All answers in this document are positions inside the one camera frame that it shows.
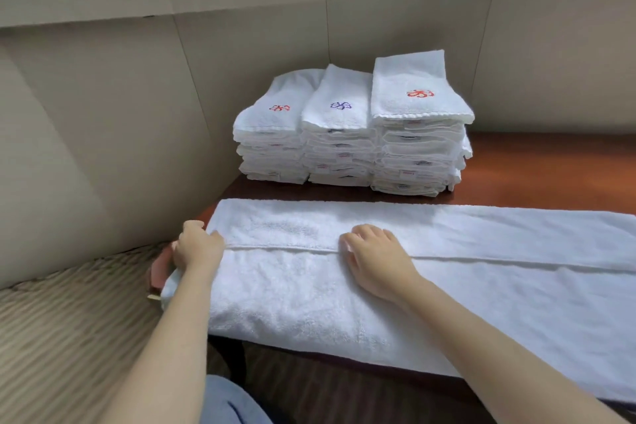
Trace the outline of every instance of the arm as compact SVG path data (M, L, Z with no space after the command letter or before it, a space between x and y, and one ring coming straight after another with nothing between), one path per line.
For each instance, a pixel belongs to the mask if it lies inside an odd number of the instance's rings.
M390 231L361 225L342 239L358 284L421 318L497 423L626 422L419 275Z
M203 222L183 224L173 243L184 273L179 287L102 424L197 424L205 391L207 322L212 280L225 244Z

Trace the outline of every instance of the person's left hand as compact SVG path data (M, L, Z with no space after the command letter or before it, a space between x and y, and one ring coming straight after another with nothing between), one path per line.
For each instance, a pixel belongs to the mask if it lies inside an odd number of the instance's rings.
M188 220L183 224L179 240L172 242L174 263L184 271L201 268L215 275L223 257L225 241L217 231L208 235L203 226L204 223L198 220Z

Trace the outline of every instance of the blue jeans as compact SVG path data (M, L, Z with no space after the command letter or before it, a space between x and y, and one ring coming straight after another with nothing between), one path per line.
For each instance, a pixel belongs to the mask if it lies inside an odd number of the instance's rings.
M242 388L220 376L207 376L199 424L272 424Z

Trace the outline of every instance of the stack of folded towels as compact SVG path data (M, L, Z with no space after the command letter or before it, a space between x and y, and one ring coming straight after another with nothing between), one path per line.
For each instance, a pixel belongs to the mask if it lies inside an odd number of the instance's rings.
M243 110L234 122L239 170L251 180L302 184L300 117L322 80L324 69L304 69L275 77L263 97Z
M372 189L437 196L460 182L474 114L446 80L443 50L377 58L371 118L380 146Z
M376 160L366 72L330 64L301 116L303 165L312 183L369 186Z

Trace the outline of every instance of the hand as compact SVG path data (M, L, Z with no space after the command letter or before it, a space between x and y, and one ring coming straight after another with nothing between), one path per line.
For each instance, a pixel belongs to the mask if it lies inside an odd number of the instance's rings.
M189 220L183 224L179 240L172 242L174 263L182 270L203 268L216 275L225 250L225 241L216 231L208 235L203 225L198 220Z
M413 261L389 230L358 225L340 239L350 250L345 258L355 281L373 295L402 304L403 291L421 280Z

